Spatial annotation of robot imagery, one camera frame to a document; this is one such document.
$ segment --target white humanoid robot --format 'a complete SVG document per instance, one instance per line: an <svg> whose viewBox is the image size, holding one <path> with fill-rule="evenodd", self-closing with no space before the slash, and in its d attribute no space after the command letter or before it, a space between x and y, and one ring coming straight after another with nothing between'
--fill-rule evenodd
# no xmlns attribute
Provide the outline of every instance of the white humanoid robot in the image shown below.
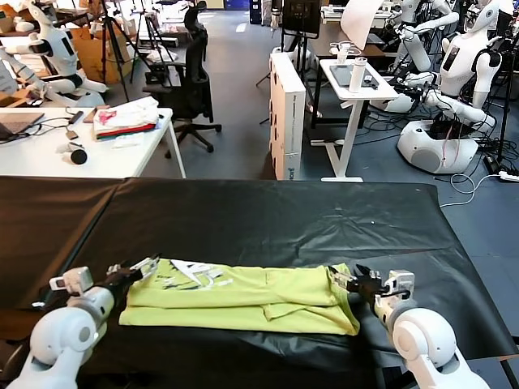
<svg viewBox="0 0 519 389"><path fill-rule="evenodd" d="M417 22L417 13L420 12L418 7L424 6L424 4L430 7L430 11L437 10L443 16L419 24ZM392 69L401 68L401 71L389 80L391 85L397 86L402 83L410 72L415 70L424 72L431 69L431 59L423 47L421 35L457 23L460 16L457 12L453 12L452 6L446 0L427 0L425 2L423 0L404 0L402 2L401 12L396 14L396 16L400 16L401 23L395 27L401 43L392 65ZM386 112L405 113L411 110L414 102L415 99L412 96L400 93L395 100L374 100L370 101L370 104Z"/></svg>
<svg viewBox="0 0 519 389"><path fill-rule="evenodd" d="M491 50L496 37L488 39L488 28L498 17L509 22L513 12L508 0L493 0L478 14L467 33L444 39L445 52L439 74L410 75L405 84L414 87L438 83L423 94L425 106L439 108L451 120L450 127L432 130L432 121L410 122L401 132L398 150L412 165L430 173L462 173L472 161L478 144L470 138L474 130L485 132L495 119L481 110L492 80L500 68L501 55ZM476 75L472 104L459 101L462 88Z"/></svg>
<svg viewBox="0 0 519 389"><path fill-rule="evenodd" d="M40 32L29 35L29 45L0 47L0 59L8 62L14 72L28 81L31 88L60 105L71 107L95 107L103 105L99 93L106 91L103 83L91 81L77 71L78 56L67 30L53 26L45 11L49 5L37 0L26 2L31 16L40 24ZM25 65L18 62L14 54L36 54L45 57L58 75L42 81Z"/></svg>
<svg viewBox="0 0 519 389"><path fill-rule="evenodd" d="M94 285L87 267L77 267L50 280L53 290L72 295L66 306L51 310L36 324L30 352L9 389L77 389L79 368L106 333L110 311L124 300L128 288L150 276L158 255L132 267L110 267L104 282Z"/></svg>
<svg viewBox="0 0 519 389"><path fill-rule="evenodd" d="M380 274L368 267L357 265L357 276L328 269L339 286L370 304L420 389L490 389L467 365L448 321L434 310L418 308L414 273L390 271L382 284Z"/></svg>

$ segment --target black tablecloth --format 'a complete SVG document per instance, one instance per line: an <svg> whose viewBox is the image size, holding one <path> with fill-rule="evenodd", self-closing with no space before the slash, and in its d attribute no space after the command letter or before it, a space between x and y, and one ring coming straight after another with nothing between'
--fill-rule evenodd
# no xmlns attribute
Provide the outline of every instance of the black tablecloth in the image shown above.
<svg viewBox="0 0 519 389"><path fill-rule="evenodd" d="M516 352L508 331L440 209L434 186L131 179L120 185L74 266L97 279L123 260L313 267L362 263L416 275L415 299L452 325L466 358ZM366 304L359 336L183 327L120 327L115 319L89 372L344 371L398 365Z"/></svg>
<svg viewBox="0 0 519 389"><path fill-rule="evenodd" d="M0 309L37 300L120 182L0 177Z"/></svg>

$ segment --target black mesh chair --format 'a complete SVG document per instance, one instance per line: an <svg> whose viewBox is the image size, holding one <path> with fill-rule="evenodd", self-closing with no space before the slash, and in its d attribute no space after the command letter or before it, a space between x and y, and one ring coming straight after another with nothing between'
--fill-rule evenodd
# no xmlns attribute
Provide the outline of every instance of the black mesh chair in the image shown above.
<svg viewBox="0 0 519 389"><path fill-rule="evenodd" d="M153 98L159 102L160 107L171 108L173 120L188 121L182 126L175 127L175 131L180 132L179 143L190 134L203 143L208 152L213 152L213 145L198 131L215 130L221 132L221 124L206 125L192 122L200 114L208 118L211 123L214 120L209 76L202 67L202 57L208 44L208 34L204 28L197 28L191 35L193 40L187 46L186 64L172 64L178 72L181 85L171 87L163 84L150 84L143 91L151 93Z"/></svg>

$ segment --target lime green shirt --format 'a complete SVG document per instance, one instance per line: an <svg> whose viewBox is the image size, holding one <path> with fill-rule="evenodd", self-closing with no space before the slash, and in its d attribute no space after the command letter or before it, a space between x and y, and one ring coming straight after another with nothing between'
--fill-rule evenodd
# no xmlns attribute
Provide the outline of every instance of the lime green shirt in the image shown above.
<svg viewBox="0 0 519 389"><path fill-rule="evenodd" d="M345 264L334 266L348 272ZM161 259L135 283L119 323L127 326L357 335L347 292L328 269L230 267Z"/></svg>

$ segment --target white box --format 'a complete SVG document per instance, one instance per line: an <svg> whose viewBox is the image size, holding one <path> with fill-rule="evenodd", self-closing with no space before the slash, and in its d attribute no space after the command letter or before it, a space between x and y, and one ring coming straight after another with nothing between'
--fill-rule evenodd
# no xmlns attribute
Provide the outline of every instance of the white box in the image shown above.
<svg viewBox="0 0 519 389"><path fill-rule="evenodd" d="M307 91L287 53L270 55L270 86L272 164L278 180L298 179Z"/></svg>
<svg viewBox="0 0 519 389"><path fill-rule="evenodd" d="M297 181L301 177L301 153L285 153L282 143L272 144L272 166L278 180Z"/></svg>

